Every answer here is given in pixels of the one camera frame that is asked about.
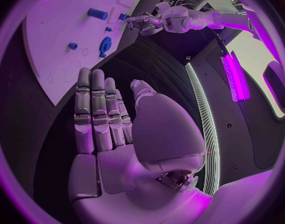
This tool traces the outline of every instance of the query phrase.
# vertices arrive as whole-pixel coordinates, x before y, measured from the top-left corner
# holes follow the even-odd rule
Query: blue gear
[[[100,52],[105,53],[111,48],[112,42],[110,37],[105,37],[100,45]]]

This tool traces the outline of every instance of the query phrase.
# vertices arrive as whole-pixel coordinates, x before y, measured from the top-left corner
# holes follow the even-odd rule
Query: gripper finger
[[[105,76],[102,70],[92,73],[92,116],[94,125],[95,142],[98,151],[112,150],[112,140],[108,124],[105,98]]]
[[[91,71],[89,68],[83,67],[78,75],[74,115],[75,138],[79,154],[88,154],[94,151],[91,125],[90,79]]]
[[[126,106],[122,100],[120,91],[118,89],[116,89],[116,97],[117,97],[118,108],[119,108],[119,112],[121,116],[122,130],[124,132],[126,144],[132,144],[133,138],[132,138],[131,118],[128,114]]]
[[[105,80],[105,96],[113,143],[116,147],[125,145],[121,116],[116,97],[115,81],[113,78],[107,78]]]

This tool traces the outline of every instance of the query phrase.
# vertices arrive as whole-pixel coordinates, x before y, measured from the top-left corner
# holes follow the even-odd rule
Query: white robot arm
[[[162,29],[173,33],[184,33],[190,29],[200,30],[206,26],[214,29],[235,28],[256,35],[247,15],[244,14],[216,10],[201,12],[183,6],[169,7],[166,1],[157,4],[156,10],[161,14],[161,18],[144,13],[143,18],[141,16],[127,18],[128,27],[138,30],[143,36],[155,34]]]

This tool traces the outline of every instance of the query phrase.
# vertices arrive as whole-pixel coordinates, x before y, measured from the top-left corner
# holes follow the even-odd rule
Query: white board
[[[112,46],[119,44],[126,27],[118,19],[132,14],[139,0],[40,0],[23,23],[26,53],[33,72],[51,102],[56,105],[77,82],[82,67],[92,68],[102,60],[99,46],[109,36]],[[87,16],[90,8],[108,13],[103,21]],[[105,31],[109,26],[113,32]],[[74,51],[69,43],[77,43]]]

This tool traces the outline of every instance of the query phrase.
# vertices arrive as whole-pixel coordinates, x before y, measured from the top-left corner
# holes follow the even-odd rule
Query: purple lamp
[[[246,77],[235,53],[232,51],[231,55],[226,54],[222,63],[228,79],[232,101],[238,102],[250,99]]]

